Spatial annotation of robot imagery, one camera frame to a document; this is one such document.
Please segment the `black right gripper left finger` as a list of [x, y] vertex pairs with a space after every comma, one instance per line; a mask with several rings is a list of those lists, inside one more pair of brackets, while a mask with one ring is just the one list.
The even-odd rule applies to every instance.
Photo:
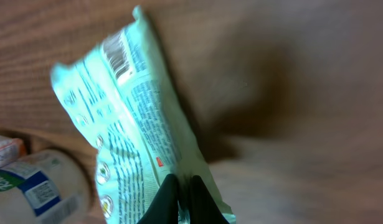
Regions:
[[138, 224], [178, 224], [178, 188], [177, 177], [168, 174]]

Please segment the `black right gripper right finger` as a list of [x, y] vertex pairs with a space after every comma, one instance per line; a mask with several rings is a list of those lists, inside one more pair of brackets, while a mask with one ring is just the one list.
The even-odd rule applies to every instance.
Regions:
[[190, 181], [189, 213], [191, 224], [229, 224], [198, 175]]

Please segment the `green lid clear jar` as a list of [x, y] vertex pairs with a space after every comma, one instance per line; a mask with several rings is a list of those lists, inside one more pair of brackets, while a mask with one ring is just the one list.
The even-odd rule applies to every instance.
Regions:
[[78, 162], [57, 150], [0, 168], [0, 224], [76, 223], [87, 215], [91, 196]]

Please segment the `teal white snack packet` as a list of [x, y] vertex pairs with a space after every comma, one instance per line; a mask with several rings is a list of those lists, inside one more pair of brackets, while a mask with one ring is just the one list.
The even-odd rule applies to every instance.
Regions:
[[189, 186], [195, 175], [228, 223], [235, 223], [181, 108], [149, 19], [140, 7], [133, 17], [84, 58], [58, 63], [50, 73], [62, 107], [97, 150], [95, 185], [105, 221], [138, 223], [165, 177], [174, 174], [178, 223], [191, 223]]

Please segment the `small orange box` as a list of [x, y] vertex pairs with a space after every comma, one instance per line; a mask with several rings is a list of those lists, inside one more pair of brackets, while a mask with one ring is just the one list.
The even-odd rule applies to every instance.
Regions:
[[6, 166], [27, 154], [24, 141], [0, 136], [0, 167]]

